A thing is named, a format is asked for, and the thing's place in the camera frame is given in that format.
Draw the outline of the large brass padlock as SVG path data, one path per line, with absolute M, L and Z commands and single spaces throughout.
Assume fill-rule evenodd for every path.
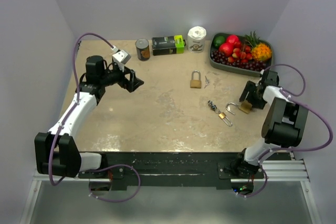
M 202 81 L 201 81 L 201 73 L 198 70 L 194 70 L 191 74 L 190 80 L 190 88 L 201 89 Z

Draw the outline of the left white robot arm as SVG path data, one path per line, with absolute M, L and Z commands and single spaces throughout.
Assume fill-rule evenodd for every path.
M 112 55 L 110 64 L 102 56 L 86 59 L 86 71 L 78 80 L 79 87 L 70 106 L 53 127 L 46 133 L 38 133 L 34 139 L 36 166 L 40 174 L 76 177 L 87 170 L 97 178 L 108 174 L 109 165 L 102 161 L 102 155 L 80 152 L 75 138 L 87 116 L 101 101 L 106 87 L 118 84 L 133 92 L 144 84 L 134 70 L 126 67 L 130 58 L 122 50 Z

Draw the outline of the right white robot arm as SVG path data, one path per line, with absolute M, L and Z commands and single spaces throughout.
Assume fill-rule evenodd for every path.
M 289 100 L 279 86 L 275 71 L 264 70 L 258 83 L 248 81 L 239 98 L 255 109 L 270 109 L 262 125 L 261 138 L 252 146 L 243 149 L 231 164 L 235 175 L 246 178 L 258 172 L 261 164 L 276 151 L 285 151 L 300 144 L 305 129 L 308 110 Z

